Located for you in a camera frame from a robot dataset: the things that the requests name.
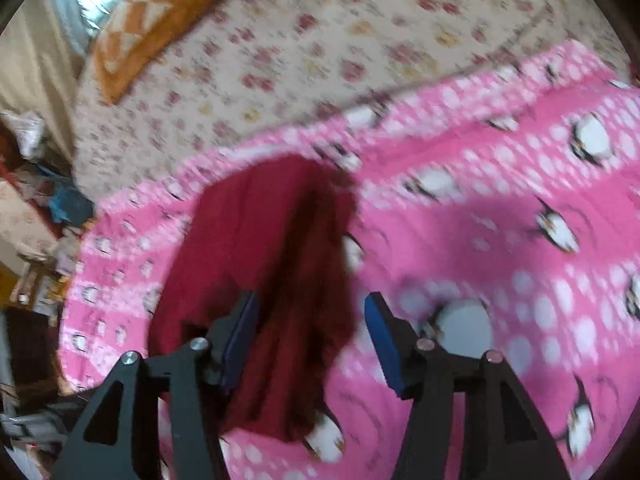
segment checkered pillow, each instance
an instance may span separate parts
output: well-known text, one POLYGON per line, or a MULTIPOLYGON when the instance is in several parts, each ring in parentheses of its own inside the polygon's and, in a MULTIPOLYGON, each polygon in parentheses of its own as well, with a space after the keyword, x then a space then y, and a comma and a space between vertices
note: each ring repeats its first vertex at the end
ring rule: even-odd
POLYGON ((105 100, 114 104, 135 76, 183 34, 212 0, 122 0, 100 33, 94 63, 105 100))

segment silver bolt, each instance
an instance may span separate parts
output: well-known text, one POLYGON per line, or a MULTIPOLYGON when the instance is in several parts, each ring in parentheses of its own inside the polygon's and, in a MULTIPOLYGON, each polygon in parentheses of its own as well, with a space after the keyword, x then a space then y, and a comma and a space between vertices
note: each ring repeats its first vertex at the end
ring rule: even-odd
POLYGON ((434 343, 431 339, 421 337, 420 339, 418 339, 418 341, 415 342, 415 347, 422 352, 428 352, 436 348, 436 343, 434 343))
POLYGON ((502 362, 502 354, 497 350, 489 350, 486 353, 486 360, 494 365, 500 364, 502 362))
POLYGON ((205 348, 209 347, 209 341, 207 341, 204 337, 197 337, 196 339, 191 340, 189 346, 191 347, 191 350, 204 350, 205 348))
POLYGON ((133 350, 129 350, 128 352, 124 352, 122 355, 122 362, 126 365, 132 365, 138 360, 138 352, 134 352, 133 350))

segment penguin print blanket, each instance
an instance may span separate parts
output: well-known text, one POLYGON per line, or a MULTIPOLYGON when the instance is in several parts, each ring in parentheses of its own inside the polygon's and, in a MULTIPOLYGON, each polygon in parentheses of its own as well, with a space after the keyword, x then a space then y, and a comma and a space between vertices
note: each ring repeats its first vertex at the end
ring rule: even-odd
MULTIPOLYGON (((378 290, 451 352, 502 351, 572 478, 587 479, 640 397, 640 91, 575 41, 212 150, 104 200, 63 315, 73 386, 98 384, 127 349, 145 353, 202 189, 283 153, 335 164, 358 186, 344 247, 360 324, 325 388, 340 453, 322 462, 302 444, 235 431, 223 443, 231 478, 391 477, 410 405, 386 386, 362 320, 378 290)), ((164 419, 161 436, 170 457, 164 419)), ((461 442, 457 421, 447 479, 461 442)))

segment curtain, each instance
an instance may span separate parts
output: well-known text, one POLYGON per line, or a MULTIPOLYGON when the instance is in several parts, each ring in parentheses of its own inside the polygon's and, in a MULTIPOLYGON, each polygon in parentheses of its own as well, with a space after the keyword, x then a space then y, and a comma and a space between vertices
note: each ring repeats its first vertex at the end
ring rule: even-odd
POLYGON ((0 108, 39 113, 69 161, 76 78, 88 43, 78 0, 25 0, 0 35, 0 108))

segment folded red garment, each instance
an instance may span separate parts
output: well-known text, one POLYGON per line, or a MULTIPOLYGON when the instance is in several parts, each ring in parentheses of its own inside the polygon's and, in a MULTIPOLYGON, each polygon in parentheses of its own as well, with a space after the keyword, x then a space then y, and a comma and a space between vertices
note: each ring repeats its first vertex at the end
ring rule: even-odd
POLYGON ((283 441, 315 424, 323 381, 354 330, 342 236, 354 210, 346 176, 301 156, 213 184, 167 277, 148 334, 167 354, 260 295, 257 335, 226 409, 233 428, 283 441))

